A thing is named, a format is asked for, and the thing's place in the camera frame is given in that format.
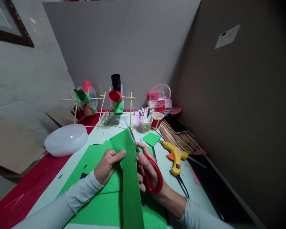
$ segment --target table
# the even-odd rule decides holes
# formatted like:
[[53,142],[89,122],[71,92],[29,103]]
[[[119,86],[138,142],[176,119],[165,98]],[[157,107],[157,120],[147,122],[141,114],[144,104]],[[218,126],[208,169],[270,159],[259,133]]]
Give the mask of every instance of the table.
[[[93,119],[88,119],[86,117],[82,121],[82,124],[86,126],[96,125],[98,119],[99,114],[96,114]],[[127,128],[129,126],[129,119],[129,112],[124,112],[123,115],[113,117],[110,123]],[[133,134],[137,141],[140,141],[140,138],[146,135],[146,133],[141,133],[141,128],[138,125],[139,120],[139,116],[137,115],[133,125]],[[123,130],[124,129],[122,128],[108,125],[106,127],[100,127],[98,130],[97,128],[87,128],[87,132],[89,134],[88,142],[81,150],[71,156],[63,158],[55,158],[51,155],[47,155],[47,157],[45,157],[27,176],[25,176],[22,181],[0,202],[0,228],[11,228],[25,217],[30,216],[53,201],[88,146],[92,144],[103,144],[105,140],[109,140],[111,137]],[[164,149],[160,143],[157,143],[154,146],[154,149],[163,178],[172,189],[185,196],[177,179],[169,172],[172,162],[165,157],[169,152]],[[187,187],[190,199],[195,200],[202,209],[218,218],[218,215],[216,214],[203,188],[201,185],[195,183],[188,161],[181,161],[181,172],[181,177]],[[169,215],[169,217],[170,222],[173,225],[174,218],[172,215]],[[116,227],[68,224],[65,228]]]

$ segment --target green paper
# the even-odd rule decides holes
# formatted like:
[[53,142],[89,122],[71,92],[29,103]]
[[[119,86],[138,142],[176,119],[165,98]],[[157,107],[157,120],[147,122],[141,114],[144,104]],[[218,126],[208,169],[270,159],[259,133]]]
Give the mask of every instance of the green paper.
[[113,103],[113,112],[115,115],[123,114],[123,102],[122,101]]
[[89,94],[82,89],[77,90],[75,95],[79,102],[89,103]]
[[126,129],[110,138],[115,153],[126,150],[121,160],[123,170],[123,228],[144,229],[143,211],[138,181],[136,150],[130,130]]
[[120,209],[120,193],[112,192],[95,195],[69,223],[120,227],[120,213],[122,212]]
[[[154,156],[153,148],[147,148]],[[148,192],[146,192],[145,194],[141,193],[141,202],[145,228],[166,229],[167,222],[165,218],[164,208],[157,201],[155,201],[154,198]]]
[[155,144],[160,140],[160,136],[159,135],[155,135],[153,133],[148,133],[147,135],[145,135],[142,139],[149,144],[150,146],[154,147]]
[[[109,141],[105,141],[103,145],[90,145],[81,160],[73,170],[72,174],[66,181],[65,185],[59,192],[58,196],[68,190],[72,185],[79,181],[82,173],[89,174],[91,171],[95,169],[97,164],[102,159],[104,152],[107,149],[111,149],[112,145]],[[120,180],[118,171],[115,170],[109,179],[106,186],[99,191],[98,194],[110,193],[120,191]]]

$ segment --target red tablecloth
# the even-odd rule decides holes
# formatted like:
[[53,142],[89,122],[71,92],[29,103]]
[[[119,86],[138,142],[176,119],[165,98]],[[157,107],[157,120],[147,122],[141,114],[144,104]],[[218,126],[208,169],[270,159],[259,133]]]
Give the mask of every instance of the red tablecloth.
[[[80,123],[94,126],[99,114],[85,117]],[[87,127],[90,134],[93,127]],[[0,201],[0,228],[10,229],[25,219],[41,194],[47,189],[71,156],[53,157],[47,154],[17,185]]]

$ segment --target scissors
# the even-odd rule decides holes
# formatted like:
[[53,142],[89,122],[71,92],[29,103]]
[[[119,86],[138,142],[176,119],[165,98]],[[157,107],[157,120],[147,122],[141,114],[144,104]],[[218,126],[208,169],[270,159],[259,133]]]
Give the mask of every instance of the scissors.
[[[130,134],[133,138],[133,142],[134,142],[134,145],[136,147],[136,152],[139,153],[141,152],[136,144],[136,140],[134,138],[134,135],[133,135],[133,132],[131,131],[131,128],[129,127],[130,129]],[[151,183],[150,183],[150,179],[149,179],[149,173],[144,169],[144,173],[145,173],[145,178],[146,178],[146,185],[147,185],[147,190],[149,191],[150,194],[158,194],[162,187],[163,187],[163,177],[162,177],[162,174],[160,172],[160,169],[158,167],[158,165],[154,162],[153,159],[151,159],[148,155],[146,155],[144,153],[144,156],[149,160],[149,162],[152,164],[152,166],[154,167],[156,173],[157,173],[157,176],[158,176],[158,186],[156,188],[153,188]]]

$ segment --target yellow glue gun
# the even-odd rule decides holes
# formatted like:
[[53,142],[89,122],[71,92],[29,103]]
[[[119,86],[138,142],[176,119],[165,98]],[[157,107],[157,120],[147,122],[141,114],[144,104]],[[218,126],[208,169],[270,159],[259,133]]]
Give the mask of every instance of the yellow glue gun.
[[169,151],[171,151],[174,155],[174,165],[171,168],[171,173],[174,176],[178,176],[180,175],[180,170],[181,170],[181,159],[182,160],[186,160],[188,158],[188,153],[185,151],[181,151],[179,147],[174,146],[173,144],[166,142],[166,141],[161,141],[159,140],[159,142],[162,143],[162,145],[164,146],[164,148],[168,149]]

